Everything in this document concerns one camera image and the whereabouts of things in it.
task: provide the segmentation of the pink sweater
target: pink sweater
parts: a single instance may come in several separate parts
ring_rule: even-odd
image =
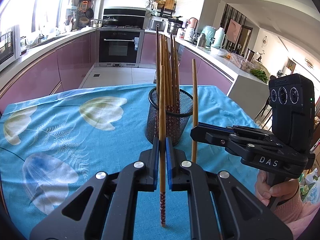
[[[320,203],[303,204],[298,190],[292,199],[276,208],[275,214],[291,229],[293,238],[297,239],[312,221],[319,207]]]

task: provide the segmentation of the cutting board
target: cutting board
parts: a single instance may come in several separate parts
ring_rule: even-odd
[[[169,9],[169,10],[173,10],[174,0],[165,0],[164,8]]]

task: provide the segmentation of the hand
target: hand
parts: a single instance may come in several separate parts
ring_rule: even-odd
[[[269,200],[272,197],[281,197],[280,201],[292,198],[299,187],[298,179],[290,179],[270,187],[266,183],[267,173],[259,171],[257,182],[254,185],[256,197],[265,205],[268,206]]]

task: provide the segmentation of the pink painting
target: pink painting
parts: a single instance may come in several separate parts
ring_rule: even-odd
[[[238,39],[238,35],[241,29],[241,25],[234,20],[230,20],[229,28],[227,31],[227,40],[232,43],[236,43]]]

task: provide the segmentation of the camera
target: camera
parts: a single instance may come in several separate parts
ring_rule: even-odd
[[[272,132],[284,144],[308,154],[315,118],[315,92],[311,80],[292,74],[269,81]]]

